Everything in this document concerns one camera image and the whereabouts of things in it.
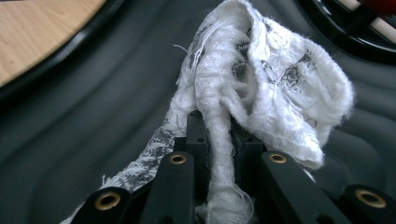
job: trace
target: red object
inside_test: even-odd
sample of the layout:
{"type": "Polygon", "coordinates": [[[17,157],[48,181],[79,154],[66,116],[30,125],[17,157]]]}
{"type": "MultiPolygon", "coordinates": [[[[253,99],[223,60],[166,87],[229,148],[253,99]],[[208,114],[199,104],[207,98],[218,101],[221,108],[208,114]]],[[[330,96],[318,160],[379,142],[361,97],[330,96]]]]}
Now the red object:
{"type": "Polygon", "coordinates": [[[396,0],[360,0],[360,2],[379,15],[396,15],[396,0]]]}

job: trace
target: twisted fabric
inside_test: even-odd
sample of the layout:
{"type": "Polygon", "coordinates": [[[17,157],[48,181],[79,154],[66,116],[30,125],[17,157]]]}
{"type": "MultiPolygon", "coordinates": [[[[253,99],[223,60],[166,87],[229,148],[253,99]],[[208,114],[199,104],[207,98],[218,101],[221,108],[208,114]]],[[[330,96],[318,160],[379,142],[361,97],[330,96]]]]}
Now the twisted fabric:
{"type": "Polygon", "coordinates": [[[133,192],[155,177],[187,115],[203,114],[211,145],[206,223],[249,223],[253,206],[234,183],[230,117],[269,149],[289,153],[308,169],[324,164],[321,147],[353,105],[351,83],[323,48],[264,18],[245,0],[220,4],[193,39],[170,108],[140,157],[102,188],[133,192]]]}

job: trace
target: white fabric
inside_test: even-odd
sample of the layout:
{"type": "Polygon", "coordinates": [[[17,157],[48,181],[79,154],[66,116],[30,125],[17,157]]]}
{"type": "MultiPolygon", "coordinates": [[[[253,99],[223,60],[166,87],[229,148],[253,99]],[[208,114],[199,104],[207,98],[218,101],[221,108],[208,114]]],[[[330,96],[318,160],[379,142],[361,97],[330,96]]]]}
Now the white fabric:
{"type": "Polygon", "coordinates": [[[185,136],[187,115],[199,109],[211,144],[207,204],[197,209],[206,223],[248,223],[253,214],[249,196],[234,183],[230,115],[268,148],[318,169],[321,147],[348,116],[354,97],[346,75],[320,46],[245,0],[225,1],[205,18],[177,85],[163,126],[142,155],[102,188],[134,191],[149,182],[174,137],[185,136]]]}

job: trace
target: knitted fabric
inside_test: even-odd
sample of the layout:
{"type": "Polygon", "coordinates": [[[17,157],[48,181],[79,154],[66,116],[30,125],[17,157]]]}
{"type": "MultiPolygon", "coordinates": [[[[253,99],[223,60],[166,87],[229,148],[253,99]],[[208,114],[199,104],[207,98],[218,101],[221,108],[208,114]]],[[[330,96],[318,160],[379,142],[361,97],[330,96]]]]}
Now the knitted fabric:
{"type": "Polygon", "coordinates": [[[248,223],[253,214],[249,196],[234,183],[230,116],[269,149],[318,169],[321,147],[349,114],[354,96],[324,49],[264,18],[245,0],[225,1],[207,15],[177,85],[162,127],[140,157],[102,188],[133,192],[152,180],[175,137],[185,136],[187,115],[199,109],[211,145],[207,204],[197,207],[206,223],[248,223]]]}

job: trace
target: wooden table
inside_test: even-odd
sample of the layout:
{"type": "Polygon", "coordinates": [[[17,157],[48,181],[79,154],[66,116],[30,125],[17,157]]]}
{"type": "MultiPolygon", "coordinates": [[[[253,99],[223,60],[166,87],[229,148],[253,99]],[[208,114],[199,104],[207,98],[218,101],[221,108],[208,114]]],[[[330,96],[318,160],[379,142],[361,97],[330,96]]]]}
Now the wooden table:
{"type": "Polygon", "coordinates": [[[0,2],[0,87],[59,48],[105,1],[0,2]]]}

